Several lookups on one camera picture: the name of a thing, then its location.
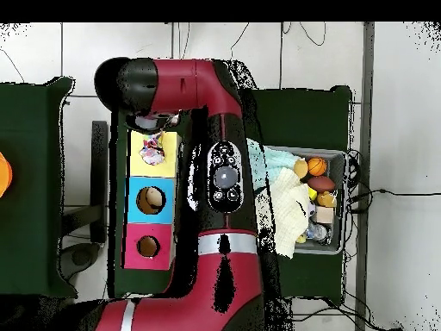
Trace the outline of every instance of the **gray basket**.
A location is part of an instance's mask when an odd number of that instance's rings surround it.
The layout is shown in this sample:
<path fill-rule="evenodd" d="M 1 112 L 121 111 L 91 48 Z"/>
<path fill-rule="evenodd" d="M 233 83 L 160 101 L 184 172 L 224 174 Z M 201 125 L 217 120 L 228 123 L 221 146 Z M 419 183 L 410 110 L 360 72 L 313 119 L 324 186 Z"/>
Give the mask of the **gray basket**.
<path fill-rule="evenodd" d="M 307 240 L 303 244 L 295 244 L 295 253 L 313 253 L 335 255 L 340 253 L 345 246 L 345 230 L 346 230 L 346 199 L 348 197 L 347 181 L 349 177 L 349 156 L 343 151 L 336 150 L 320 150 L 312 148 L 298 147 L 280 147 L 268 146 L 273 150 L 287 151 L 309 159 L 314 156 L 321 157 L 326 160 L 327 167 L 324 175 L 328 176 L 334 183 L 335 189 L 338 191 L 337 208 L 333 227 L 327 225 L 332 230 L 332 239 L 329 245 L 321 245 L 317 241 Z"/>

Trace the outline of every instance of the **dark green tabletop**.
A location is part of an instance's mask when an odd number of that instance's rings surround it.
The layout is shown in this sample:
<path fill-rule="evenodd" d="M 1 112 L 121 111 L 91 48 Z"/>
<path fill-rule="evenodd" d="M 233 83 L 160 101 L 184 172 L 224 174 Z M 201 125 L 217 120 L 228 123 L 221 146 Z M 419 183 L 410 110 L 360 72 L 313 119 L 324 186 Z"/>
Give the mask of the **dark green tabletop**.
<path fill-rule="evenodd" d="M 346 86 L 331 91 L 252 91 L 265 145 L 310 147 L 346 151 L 351 91 Z M 248 138 L 259 140 L 255 126 L 246 126 Z M 184 123 L 175 129 L 184 139 Z M 121 237 L 127 151 L 127 129 L 119 125 L 117 145 L 116 236 Z M 123 270 L 121 243 L 115 248 L 115 294 L 158 293 L 165 289 L 171 271 Z M 293 259 L 279 257 L 280 282 L 284 297 L 328 297 L 338 303 L 341 294 L 342 253 L 316 255 L 296 253 Z"/>
<path fill-rule="evenodd" d="M 70 78 L 0 84 L 0 152 L 11 186 L 0 198 L 0 293 L 74 297 L 59 275 L 59 118 Z"/>

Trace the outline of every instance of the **blue block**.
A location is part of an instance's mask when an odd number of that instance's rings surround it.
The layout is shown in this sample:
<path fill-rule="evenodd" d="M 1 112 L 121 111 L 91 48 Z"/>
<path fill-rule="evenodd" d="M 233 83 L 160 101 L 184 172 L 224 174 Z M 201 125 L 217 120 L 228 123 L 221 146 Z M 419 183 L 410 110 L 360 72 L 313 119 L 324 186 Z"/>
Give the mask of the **blue block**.
<path fill-rule="evenodd" d="M 146 215 L 142 213 L 136 205 L 138 193 L 147 186 L 156 186 L 165 194 L 165 206 L 156 215 Z M 128 181 L 128 189 L 127 223 L 173 223 L 174 179 L 131 177 Z"/>

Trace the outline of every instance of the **bottle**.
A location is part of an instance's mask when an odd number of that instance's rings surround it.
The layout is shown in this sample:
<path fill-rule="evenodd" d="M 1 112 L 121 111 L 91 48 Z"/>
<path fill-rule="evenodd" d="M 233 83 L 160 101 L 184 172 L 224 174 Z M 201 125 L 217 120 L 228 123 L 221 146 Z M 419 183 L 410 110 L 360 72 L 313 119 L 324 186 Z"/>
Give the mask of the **bottle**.
<path fill-rule="evenodd" d="M 319 243 L 324 242 L 328 237 L 328 231 L 326 227 L 312 221 L 309 221 L 305 234 L 307 236 L 307 239 L 316 240 Z"/>

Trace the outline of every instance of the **light blue towel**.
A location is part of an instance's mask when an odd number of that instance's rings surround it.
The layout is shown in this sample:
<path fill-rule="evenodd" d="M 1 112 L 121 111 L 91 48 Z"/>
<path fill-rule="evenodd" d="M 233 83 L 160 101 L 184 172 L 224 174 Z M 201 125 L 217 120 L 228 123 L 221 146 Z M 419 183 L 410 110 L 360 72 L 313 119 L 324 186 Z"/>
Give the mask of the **light blue towel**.
<path fill-rule="evenodd" d="M 282 168 L 293 169 L 295 162 L 299 159 L 292 153 L 286 151 L 272 150 L 264 146 L 264 155 L 258 142 L 246 139 L 248 144 L 248 154 L 250 156 L 250 166 L 252 169 L 252 185 L 254 190 L 265 187 L 265 161 L 268 172 L 268 180 L 273 184 Z"/>

